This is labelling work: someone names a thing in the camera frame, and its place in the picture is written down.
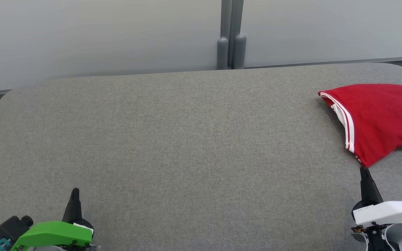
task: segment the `red cloth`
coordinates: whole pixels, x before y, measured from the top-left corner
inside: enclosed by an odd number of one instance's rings
[[[402,146],[402,85],[354,84],[319,92],[346,130],[345,147],[366,167]]]

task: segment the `black joint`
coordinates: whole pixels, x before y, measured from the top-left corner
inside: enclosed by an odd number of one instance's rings
[[[32,220],[32,218],[30,218],[30,216],[23,216],[21,218],[21,221],[26,224],[27,227],[31,227],[34,224],[34,221]]]

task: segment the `green robotic arm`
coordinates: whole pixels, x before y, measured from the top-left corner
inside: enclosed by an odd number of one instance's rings
[[[79,189],[72,190],[62,221],[33,225],[29,216],[12,216],[0,225],[0,251],[27,251],[30,247],[59,246],[67,251],[91,251],[92,225],[82,218]]]

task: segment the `gray fabric surface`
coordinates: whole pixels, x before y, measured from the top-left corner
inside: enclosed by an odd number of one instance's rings
[[[68,78],[0,102],[0,223],[60,220],[73,187],[94,243],[123,250],[362,250],[359,165],[318,91],[402,84],[340,64]],[[402,200],[402,149],[370,168]]]

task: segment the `white robot part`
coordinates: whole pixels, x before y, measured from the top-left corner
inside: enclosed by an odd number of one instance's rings
[[[385,201],[353,211],[355,222],[362,227],[402,223],[402,201]]]

